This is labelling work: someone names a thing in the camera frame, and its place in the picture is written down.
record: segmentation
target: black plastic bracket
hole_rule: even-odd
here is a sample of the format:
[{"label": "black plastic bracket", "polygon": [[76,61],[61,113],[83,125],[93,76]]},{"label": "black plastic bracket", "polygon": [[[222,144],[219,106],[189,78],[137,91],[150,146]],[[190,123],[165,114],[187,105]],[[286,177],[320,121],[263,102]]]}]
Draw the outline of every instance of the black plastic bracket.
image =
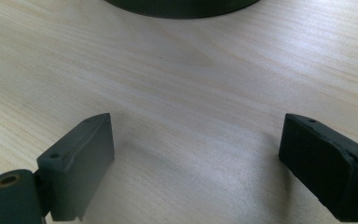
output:
[{"label": "black plastic bracket", "polygon": [[358,144],[317,120],[286,114],[280,160],[340,221],[358,222]]},{"label": "black plastic bracket", "polygon": [[0,224],[82,219],[115,157],[109,114],[83,120],[37,158],[39,170],[0,175]]}]

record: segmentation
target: light wood surface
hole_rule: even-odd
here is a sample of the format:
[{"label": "light wood surface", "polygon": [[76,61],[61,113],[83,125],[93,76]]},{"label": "light wood surface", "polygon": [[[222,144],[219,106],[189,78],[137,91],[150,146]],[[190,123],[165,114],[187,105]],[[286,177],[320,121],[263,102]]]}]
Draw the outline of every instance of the light wood surface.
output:
[{"label": "light wood surface", "polygon": [[287,112],[358,142],[358,1],[176,21],[0,0],[0,174],[104,112],[116,160],[83,223],[338,223],[278,150]]}]

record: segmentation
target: black circular base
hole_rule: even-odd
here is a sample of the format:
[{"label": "black circular base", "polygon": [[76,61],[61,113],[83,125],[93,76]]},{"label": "black circular base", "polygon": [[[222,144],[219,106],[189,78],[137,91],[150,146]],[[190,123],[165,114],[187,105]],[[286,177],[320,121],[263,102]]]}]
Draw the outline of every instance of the black circular base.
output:
[{"label": "black circular base", "polygon": [[106,0],[125,10],[152,17],[195,19],[247,7],[258,0]]}]

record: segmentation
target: screw hole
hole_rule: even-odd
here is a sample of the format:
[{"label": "screw hole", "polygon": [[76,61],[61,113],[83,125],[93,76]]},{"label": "screw hole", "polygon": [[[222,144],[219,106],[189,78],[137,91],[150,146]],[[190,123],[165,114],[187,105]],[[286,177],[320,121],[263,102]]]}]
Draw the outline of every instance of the screw hole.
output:
[{"label": "screw hole", "polygon": [[54,153],[54,154],[51,154],[50,157],[51,157],[52,159],[57,159],[57,158],[60,157],[60,154]]},{"label": "screw hole", "polygon": [[7,175],[0,179],[0,189],[4,189],[16,184],[20,180],[20,175]]}]

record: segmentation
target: metal grommet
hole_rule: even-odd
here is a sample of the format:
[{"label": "metal grommet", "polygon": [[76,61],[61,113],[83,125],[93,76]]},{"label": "metal grommet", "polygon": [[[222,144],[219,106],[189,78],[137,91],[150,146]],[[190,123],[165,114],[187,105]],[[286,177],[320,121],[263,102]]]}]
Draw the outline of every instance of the metal grommet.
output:
[{"label": "metal grommet", "polygon": [[17,182],[19,182],[20,178],[21,176],[16,174],[6,175],[0,178],[0,189],[4,189],[16,184]]}]

